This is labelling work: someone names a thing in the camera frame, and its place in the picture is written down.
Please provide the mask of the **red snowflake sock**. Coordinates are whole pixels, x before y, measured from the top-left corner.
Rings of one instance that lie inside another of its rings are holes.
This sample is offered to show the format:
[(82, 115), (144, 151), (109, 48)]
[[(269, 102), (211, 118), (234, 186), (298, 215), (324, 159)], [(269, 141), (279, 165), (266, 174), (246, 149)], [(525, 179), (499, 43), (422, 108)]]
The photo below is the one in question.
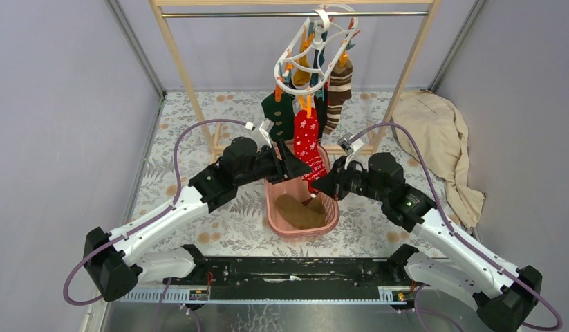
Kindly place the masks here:
[(324, 159), (319, 153), (319, 123), (314, 107), (302, 109), (294, 119), (293, 148), (295, 156), (308, 165), (311, 170), (301, 179), (306, 182), (308, 191), (316, 195), (313, 182), (327, 174)]

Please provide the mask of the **tan brown sock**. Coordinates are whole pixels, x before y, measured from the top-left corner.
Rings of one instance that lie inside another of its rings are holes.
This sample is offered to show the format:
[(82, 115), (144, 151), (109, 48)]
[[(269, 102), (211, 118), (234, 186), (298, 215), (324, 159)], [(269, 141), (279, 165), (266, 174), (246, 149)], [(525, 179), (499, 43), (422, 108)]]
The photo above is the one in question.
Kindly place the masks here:
[(298, 230), (324, 227), (327, 224), (326, 210), (317, 198), (307, 200), (307, 204), (284, 194), (275, 202), (278, 213), (291, 226)]

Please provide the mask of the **dark green knit sock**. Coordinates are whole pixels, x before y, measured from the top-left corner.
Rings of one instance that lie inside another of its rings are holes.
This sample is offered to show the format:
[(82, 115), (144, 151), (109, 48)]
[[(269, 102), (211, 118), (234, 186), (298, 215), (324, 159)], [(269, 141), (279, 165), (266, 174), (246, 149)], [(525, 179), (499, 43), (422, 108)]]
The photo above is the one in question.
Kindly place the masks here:
[(282, 93), (280, 101), (276, 101), (275, 92), (261, 102), (264, 117), (273, 122), (270, 137), (273, 141), (289, 141), (294, 136), (293, 100), (287, 93)]

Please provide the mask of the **white clip sock hanger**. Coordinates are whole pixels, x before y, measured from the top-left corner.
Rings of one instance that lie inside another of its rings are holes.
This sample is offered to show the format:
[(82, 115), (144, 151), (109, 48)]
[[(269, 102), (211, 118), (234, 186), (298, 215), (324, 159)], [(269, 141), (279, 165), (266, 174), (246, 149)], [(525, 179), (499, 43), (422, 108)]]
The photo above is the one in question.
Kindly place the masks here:
[[(333, 67), (338, 63), (344, 64), (348, 59), (347, 50), (353, 37), (358, 34), (359, 18), (357, 12), (348, 5), (320, 5), (311, 12), (314, 18), (307, 18), (302, 23), (292, 41), (274, 65), (274, 79), (276, 101), (280, 101), (281, 94), (314, 95), (325, 88), (329, 82)], [(321, 41), (321, 34), (327, 32), (327, 39)], [(310, 45), (304, 52), (299, 49), (304, 42)], [(313, 69), (313, 57), (316, 49), (320, 49), (324, 56), (324, 63), (318, 69)], [(303, 67), (296, 60), (306, 55), (309, 67)], [(292, 78), (297, 69), (310, 73), (318, 73), (318, 84), (311, 87), (310, 82), (305, 86), (295, 86)]]

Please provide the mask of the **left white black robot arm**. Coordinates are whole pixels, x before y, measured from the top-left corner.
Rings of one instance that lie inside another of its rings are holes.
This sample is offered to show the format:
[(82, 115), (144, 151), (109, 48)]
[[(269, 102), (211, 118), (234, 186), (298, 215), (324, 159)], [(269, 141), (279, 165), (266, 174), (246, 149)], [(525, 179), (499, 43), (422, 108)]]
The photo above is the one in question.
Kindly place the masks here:
[(183, 278), (197, 284), (206, 267), (187, 249), (151, 252), (151, 248), (182, 224), (230, 202), (241, 186), (259, 180), (282, 183), (310, 171), (284, 142), (258, 148), (251, 138), (235, 138), (215, 163), (189, 179), (177, 199), (110, 232), (100, 227), (91, 230), (85, 239), (83, 266), (106, 302), (120, 299), (139, 283)]

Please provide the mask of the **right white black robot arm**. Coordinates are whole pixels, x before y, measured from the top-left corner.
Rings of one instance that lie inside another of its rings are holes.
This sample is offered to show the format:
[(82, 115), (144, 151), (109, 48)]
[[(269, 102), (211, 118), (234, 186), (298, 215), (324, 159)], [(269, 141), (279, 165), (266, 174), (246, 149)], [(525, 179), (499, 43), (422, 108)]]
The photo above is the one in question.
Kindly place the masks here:
[(380, 202), (390, 222), (430, 243), (452, 262), (445, 265), (403, 245), (387, 267), (394, 284), (412, 279), (433, 286), (468, 305), (492, 331), (517, 331), (538, 304), (533, 294), (540, 291), (541, 273), (507, 262), (443, 218), (435, 201), (406, 182), (402, 166), (390, 153), (373, 154), (366, 169), (339, 158), (312, 187), (336, 201), (351, 193)]

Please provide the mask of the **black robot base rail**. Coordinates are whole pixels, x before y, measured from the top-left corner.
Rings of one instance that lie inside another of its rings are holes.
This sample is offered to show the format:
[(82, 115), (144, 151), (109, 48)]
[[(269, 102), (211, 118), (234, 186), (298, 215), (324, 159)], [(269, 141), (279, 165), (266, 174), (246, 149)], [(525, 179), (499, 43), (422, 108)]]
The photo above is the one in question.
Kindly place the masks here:
[(186, 277), (165, 284), (193, 289), (194, 301), (397, 302), (416, 282), (387, 259), (206, 257)]

